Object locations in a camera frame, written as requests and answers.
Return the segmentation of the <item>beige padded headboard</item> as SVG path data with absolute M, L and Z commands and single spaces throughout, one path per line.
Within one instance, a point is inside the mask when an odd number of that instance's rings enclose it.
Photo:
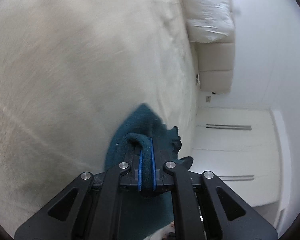
M 231 1 L 231 15 L 234 10 Z M 235 30 L 224 40 L 214 43 L 196 44 L 200 88 L 215 94 L 228 93 L 231 90 L 235 59 Z

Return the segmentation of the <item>small item on bed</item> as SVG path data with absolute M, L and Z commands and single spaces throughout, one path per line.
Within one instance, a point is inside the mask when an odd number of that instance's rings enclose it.
M 196 82 L 200 85 L 200 77 L 199 77 L 199 74 L 196 74 Z

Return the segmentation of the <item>white pillow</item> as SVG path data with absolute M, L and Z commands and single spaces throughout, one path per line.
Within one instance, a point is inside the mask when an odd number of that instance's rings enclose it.
M 182 0 L 190 42 L 214 43 L 234 33 L 230 0 Z

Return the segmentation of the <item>white wardrobe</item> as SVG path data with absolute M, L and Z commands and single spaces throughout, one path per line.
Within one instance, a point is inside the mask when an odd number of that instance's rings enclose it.
M 250 206 L 280 198 L 280 155 L 268 111 L 200 107 L 192 156 L 193 172 L 212 171 Z

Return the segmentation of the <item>dark teal knit sweater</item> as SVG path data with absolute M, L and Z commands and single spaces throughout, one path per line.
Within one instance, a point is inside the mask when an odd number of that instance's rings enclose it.
M 160 117 L 147 104 L 141 104 L 122 123 L 114 134 L 104 165 L 105 170 L 118 165 L 137 151 L 141 156 L 138 162 L 137 179 L 140 183 L 139 193 L 125 193 L 121 209 L 119 239 L 145 239 L 173 222 L 173 205 L 171 193 L 154 193 L 155 152 L 153 138 L 163 137 L 162 144 L 168 150 L 169 159 L 189 169 L 192 157 L 178 158 L 181 138 L 177 127 L 167 129 Z

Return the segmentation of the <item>cream bed sheet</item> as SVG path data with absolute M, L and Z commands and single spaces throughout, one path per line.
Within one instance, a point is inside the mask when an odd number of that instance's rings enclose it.
M 196 100 L 181 0 L 0 0 L 0 225 L 102 172 L 143 103 L 189 155 Z

